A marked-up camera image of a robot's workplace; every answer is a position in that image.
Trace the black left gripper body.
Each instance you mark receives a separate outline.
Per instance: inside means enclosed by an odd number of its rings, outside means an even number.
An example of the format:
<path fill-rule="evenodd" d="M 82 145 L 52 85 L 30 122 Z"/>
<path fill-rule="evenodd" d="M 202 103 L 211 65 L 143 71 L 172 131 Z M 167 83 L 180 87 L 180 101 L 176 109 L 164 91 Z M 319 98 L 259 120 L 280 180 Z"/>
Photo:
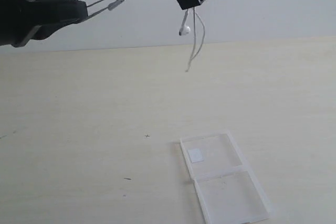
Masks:
<path fill-rule="evenodd" d="M 1 0 L 1 45 L 23 47 L 39 30 L 35 0 Z"/>

